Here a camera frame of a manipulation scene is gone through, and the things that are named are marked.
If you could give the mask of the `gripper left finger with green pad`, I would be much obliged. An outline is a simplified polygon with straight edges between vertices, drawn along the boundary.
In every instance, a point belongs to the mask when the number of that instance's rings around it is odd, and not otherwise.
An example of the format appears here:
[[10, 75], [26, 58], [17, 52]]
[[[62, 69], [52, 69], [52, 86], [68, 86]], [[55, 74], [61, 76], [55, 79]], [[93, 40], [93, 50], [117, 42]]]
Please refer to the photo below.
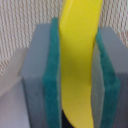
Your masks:
[[37, 25], [21, 74], [30, 128], [62, 128], [57, 18]]

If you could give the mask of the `gripper right finger with green pad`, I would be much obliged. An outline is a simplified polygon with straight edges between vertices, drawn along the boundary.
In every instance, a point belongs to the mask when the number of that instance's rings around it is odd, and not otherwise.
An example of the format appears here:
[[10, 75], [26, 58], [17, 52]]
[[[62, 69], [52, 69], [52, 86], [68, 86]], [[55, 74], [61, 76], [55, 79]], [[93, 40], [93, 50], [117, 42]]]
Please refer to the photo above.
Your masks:
[[128, 128], [128, 49], [109, 27], [96, 35], [91, 108], [94, 128]]

